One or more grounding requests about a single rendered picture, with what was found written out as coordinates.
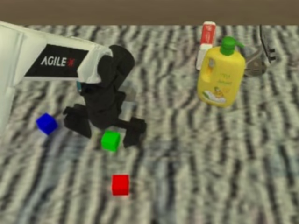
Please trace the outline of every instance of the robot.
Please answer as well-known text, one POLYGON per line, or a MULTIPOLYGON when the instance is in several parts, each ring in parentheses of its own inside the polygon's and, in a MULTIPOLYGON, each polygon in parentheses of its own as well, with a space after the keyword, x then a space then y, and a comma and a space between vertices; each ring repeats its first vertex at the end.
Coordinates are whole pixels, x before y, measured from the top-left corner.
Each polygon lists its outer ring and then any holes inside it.
POLYGON ((117 45, 54 35, 0 21, 0 136, 11 113, 15 86, 22 80, 80 82, 85 105, 64 110, 64 126, 91 138, 90 123, 100 130, 123 128, 124 147, 140 144, 147 124, 119 119, 126 93, 119 88, 135 65, 133 56, 117 45))

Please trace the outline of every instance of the green cap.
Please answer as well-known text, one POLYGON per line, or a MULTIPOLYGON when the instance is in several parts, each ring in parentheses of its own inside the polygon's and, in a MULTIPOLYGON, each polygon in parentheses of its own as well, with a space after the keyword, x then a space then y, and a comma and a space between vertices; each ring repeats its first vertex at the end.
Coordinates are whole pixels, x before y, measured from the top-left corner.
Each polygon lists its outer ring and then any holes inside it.
POLYGON ((236 41, 233 37, 226 36, 223 38, 221 42, 220 52, 226 56, 232 55, 235 51, 236 45, 240 47, 244 47, 243 44, 236 41))

